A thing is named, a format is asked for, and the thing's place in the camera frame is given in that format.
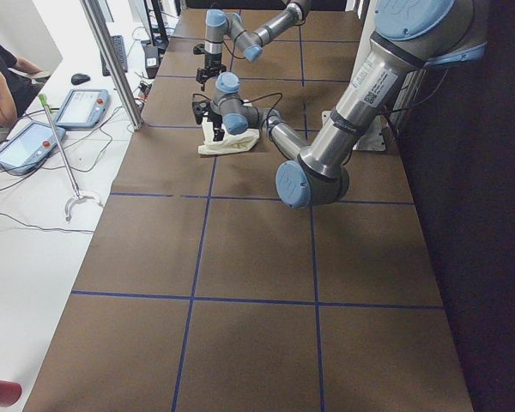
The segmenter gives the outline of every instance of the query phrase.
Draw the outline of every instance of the white cloth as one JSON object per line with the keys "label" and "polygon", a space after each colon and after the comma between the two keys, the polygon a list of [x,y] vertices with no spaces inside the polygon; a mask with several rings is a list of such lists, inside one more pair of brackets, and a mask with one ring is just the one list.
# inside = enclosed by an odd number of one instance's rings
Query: white cloth
{"label": "white cloth", "polygon": [[253,148],[259,140],[258,129],[248,129],[241,135],[230,135],[225,131],[221,142],[214,142],[214,126],[203,121],[204,144],[198,146],[200,155],[229,155],[231,153],[247,152]]}

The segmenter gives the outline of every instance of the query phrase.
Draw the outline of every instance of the black shirt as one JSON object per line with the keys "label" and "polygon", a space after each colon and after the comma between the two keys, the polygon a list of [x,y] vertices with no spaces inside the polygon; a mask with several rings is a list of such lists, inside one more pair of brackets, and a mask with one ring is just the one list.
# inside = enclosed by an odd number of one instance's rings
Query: black shirt
{"label": "black shirt", "polygon": [[30,94],[31,81],[26,77],[19,76],[8,67],[15,67],[17,64],[17,58],[9,51],[4,49],[0,45],[0,71],[6,78],[8,83],[9,91],[14,98],[15,106],[17,109],[17,115],[21,116],[27,109],[24,104],[25,96]]}

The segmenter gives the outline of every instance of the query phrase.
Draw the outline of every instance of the keyboard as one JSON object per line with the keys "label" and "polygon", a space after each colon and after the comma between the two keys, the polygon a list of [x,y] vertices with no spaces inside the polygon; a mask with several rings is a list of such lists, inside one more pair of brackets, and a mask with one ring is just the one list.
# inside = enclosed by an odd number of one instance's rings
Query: keyboard
{"label": "keyboard", "polygon": [[[126,49],[124,48],[124,39],[122,36],[111,36],[112,48],[117,54],[118,61],[122,65],[122,69],[124,73],[128,71],[128,58],[126,56]],[[103,58],[103,54],[101,55],[101,74],[103,76],[110,76],[111,72],[106,67],[105,59]]]}

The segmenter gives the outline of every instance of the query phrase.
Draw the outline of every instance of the black wall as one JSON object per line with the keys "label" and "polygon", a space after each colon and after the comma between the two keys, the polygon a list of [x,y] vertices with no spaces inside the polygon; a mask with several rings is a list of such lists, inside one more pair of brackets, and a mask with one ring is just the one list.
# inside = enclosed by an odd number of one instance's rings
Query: black wall
{"label": "black wall", "polygon": [[491,2],[487,55],[399,146],[474,408],[515,412],[515,2]]}

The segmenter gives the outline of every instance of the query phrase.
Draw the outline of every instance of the computer mouse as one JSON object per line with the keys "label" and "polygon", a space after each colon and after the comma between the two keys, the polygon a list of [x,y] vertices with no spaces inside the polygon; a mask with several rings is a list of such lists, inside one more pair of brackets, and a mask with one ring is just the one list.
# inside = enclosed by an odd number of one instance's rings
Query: computer mouse
{"label": "computer mouse", "polygon": [[88,75],[84,75],[83,73],[75,73],[74,75],[72,75],[72,77],[70,78],[70,82],[77,86],[79,84],[83,84],[85,82],[89,82],[90,80],[90,76]]}

